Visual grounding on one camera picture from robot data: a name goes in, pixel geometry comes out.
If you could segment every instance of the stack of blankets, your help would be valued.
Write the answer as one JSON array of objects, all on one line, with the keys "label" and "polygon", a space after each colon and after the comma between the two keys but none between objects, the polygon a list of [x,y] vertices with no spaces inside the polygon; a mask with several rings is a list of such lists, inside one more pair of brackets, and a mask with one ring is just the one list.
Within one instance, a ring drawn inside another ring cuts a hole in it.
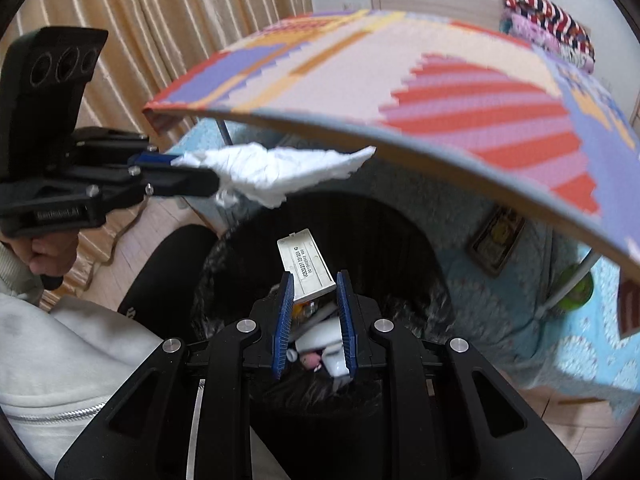
[{"label": "stack of blankets", "polygon": [[595,51],[589,35],[571,15],[549,0],[505,0],[500,30],[530,41],[593,73]]}]

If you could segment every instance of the camera lens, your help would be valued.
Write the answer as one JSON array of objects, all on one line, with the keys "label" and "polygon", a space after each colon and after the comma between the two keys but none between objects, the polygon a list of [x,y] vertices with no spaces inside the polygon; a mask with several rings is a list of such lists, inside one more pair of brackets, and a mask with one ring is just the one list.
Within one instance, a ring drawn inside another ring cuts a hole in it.
[{"label": "camera lens", "polygon": [[82,63],[80,65],[80,70],[83,74],[86,74],[94,67],[95,60],[98,59],[98,54],[94,48],[87,51],[82,58]]},{"label": "camera lens", "polygon": [[34,88],[40,85],[49,75],[51,69],[51,54],[41,54],[31,68],[30,83]]},{"label": "camera lens", "polygon": [[59,82],[62,83],[71,76],[71,73],[74,71],[74,68],[78,63],[78,55],[78,49],[74,46],[64,51],[64,54],[60,57],[56,68],[56,79]]}]

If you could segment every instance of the human fist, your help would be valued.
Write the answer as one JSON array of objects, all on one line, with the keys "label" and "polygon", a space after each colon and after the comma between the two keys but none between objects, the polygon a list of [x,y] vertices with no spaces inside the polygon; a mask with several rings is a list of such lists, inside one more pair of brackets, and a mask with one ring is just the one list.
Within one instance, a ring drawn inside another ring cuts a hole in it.
[{"label": "human fist", "polygon": [[34,274],[64,276],[76,261],[78,231],[51,233],[39,238],[6,238],[0,241],[11,247]]}]

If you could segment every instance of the gray sweatshirt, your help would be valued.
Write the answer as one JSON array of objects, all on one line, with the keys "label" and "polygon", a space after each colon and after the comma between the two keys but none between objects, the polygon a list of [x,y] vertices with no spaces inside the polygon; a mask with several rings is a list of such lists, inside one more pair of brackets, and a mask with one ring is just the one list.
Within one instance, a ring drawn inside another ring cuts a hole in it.
[{"label": "gray sweatshirt", "polygon": [[[161,340],[70,296],[47,314],[36,306],[41,294],[40,279],[0,244],[0,406],[53,477],[72,442]],[[287,478],[255,434],[252,463],[256,479]]]}]

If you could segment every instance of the white rectangular box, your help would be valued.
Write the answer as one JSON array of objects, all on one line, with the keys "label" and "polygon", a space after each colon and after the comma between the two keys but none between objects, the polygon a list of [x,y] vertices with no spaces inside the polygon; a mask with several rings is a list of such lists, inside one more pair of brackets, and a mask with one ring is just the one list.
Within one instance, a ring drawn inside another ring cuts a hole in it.
[{"label": "white rectangular box", "polygon": [[335,282],[309,229],[278,240],[284,270],[293,274],[293,303],[318,298],[335,289]]}]

